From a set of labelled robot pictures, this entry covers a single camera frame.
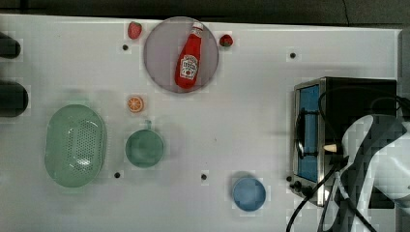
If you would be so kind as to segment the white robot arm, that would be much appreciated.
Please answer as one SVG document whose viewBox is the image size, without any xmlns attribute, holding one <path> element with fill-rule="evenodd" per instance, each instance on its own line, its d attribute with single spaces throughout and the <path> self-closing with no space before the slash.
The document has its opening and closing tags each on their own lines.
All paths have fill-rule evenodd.
<svg viewBox="0 0 410 232">
<path fill-rule="evenodd" d="M 367 115 L 341 140 L 347 163 L 335 173 L 317 232 L 379 232 L 371 219 L 375 189 L 409 210 L 409 124 L 390 115 Z"/>
</svg>

